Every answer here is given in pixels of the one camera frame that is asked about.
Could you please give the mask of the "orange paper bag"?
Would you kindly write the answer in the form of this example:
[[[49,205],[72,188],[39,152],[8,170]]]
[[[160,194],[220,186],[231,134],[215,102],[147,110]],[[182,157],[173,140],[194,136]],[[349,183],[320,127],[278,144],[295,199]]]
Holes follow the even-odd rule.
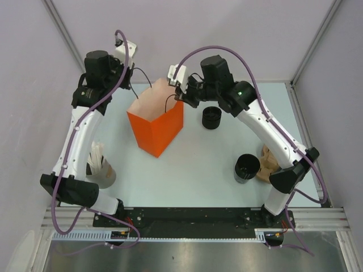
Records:
[[[159,78],[126,111],[139,148],[156,158],[184,126],[184,104],[174,94],[167,79]]]

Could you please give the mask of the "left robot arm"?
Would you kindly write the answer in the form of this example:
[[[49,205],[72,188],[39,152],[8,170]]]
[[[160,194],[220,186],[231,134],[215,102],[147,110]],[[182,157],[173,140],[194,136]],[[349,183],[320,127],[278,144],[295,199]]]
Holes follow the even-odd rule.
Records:
[[[113,55],[104,50],[86,54],[86,71],[81,75],[71,102],[71,122],[61,155],[52,173],[43,174],[41,186],[54,200],[100,213],[112,226],[125,221],[119,200],[100,192],[99,185],[86,178],[87,158],[95,132],[103,119],[112,93],[128,88],[133,52],[117,48]]]

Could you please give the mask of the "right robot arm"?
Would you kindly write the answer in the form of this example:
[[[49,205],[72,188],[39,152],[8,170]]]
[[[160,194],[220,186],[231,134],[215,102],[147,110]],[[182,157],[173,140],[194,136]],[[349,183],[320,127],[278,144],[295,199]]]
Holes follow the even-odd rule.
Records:
[[[272,151],[280,167],[269,178],[272,189],[261,208],[267,227],[282,221],[282,211],[296,185],[303,180],[319,157],[315,148],[306,148],[280,126],[273,116],[266,116],[265,103],[246,81],[234,80],[224,58],[208,57],[200,63],[202,80],[196,80],[184,65],[171,65],[169,85],[175,87],[176,100],[197,108],[201,101],[216,101],[219,108],[246,124]]]

